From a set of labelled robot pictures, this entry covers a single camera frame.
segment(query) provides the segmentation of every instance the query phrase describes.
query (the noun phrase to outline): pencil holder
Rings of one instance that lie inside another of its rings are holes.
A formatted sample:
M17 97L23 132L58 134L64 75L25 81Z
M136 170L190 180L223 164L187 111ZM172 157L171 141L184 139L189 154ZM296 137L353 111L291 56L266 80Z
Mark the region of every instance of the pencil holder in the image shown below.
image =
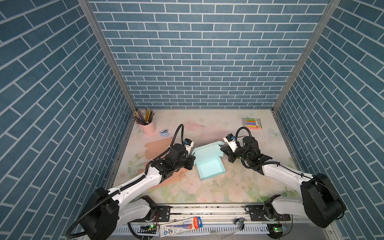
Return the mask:
M145 135L153 135L156 132L156 126L154 121L152 121L148 125L139 125L139 127L141 128L141 130L143 130Z

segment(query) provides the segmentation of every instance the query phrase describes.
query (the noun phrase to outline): brick wall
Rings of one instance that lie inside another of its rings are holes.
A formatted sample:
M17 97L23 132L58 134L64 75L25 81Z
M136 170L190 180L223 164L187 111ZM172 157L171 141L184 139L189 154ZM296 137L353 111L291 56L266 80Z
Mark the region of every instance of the brick wall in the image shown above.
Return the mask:
M129 114L76 0L1 1L0 239L63 236Z
M345 239L384 239L384 1L342 0L278 116L305 171L347 205Z
M91 0L138 106L271 108L328 0Z

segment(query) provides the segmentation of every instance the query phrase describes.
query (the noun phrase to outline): robotic arm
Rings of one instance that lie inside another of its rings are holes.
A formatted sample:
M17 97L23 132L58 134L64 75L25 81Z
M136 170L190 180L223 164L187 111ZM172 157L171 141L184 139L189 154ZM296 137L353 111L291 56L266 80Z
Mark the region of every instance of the robotic arm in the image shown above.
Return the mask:
M180 128L182 144L174 145ZM142 218L152 220L157 204L150 197L144 196L136 202L129 202L171 177L175 171L181 168L192 170L195 157L190 155L190 151L194 143L183 139L183 131L184 126L180 124L170 147L146 165L144 174L108 190L102 187L96 189L79 218L67 230L66 237L76 238L87 234L91 240L105 240L122 224ZM78 224L84 232L72 234Z
M237 138L242 129L248 132L248 136L243 138L241 146ZM221 151L228 155L230 162L240 158L244 167L273 177L299 192L299 198L275 195L265 201L264 212L267 218L277 218L278 214L304 216L317 226L325 228L344 215L346 206L324 174L303 173L272 161L271 157L261 154L258 142L246 127L239 128L235 136L228 134L223 139L228 146L221 147Z

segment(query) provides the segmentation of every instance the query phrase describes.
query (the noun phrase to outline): floral pattern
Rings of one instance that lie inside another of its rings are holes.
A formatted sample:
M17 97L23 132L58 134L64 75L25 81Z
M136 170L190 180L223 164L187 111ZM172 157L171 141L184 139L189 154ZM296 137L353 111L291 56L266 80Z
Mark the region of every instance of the floral pattern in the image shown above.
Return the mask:
M295 168L293 159L281 137L276 132L277 125L269 110L157 110L157 131L169 129L170 136L180 123L184 124L184 138L190 138L199 147L220 141L228 133L235 134L241 127L241 118L260 118L263 129L251 130L252 136L259 141L263 154ZM127 149L122 158L115 185L120 185L133 178L144 168L148 159L144 156L144 144L161 140L159 134L143 135L140 128L134 127ZM204 202L261 202L274 194L297 197L298 192L285 186L276 179L261 175L251 169L245 169L239 160L234 163L228 157L222 157L226 169L224 174L201 181L197 168L187 171L179 182L157 189L149 189L142 195L149 195L157 203L204 203Z

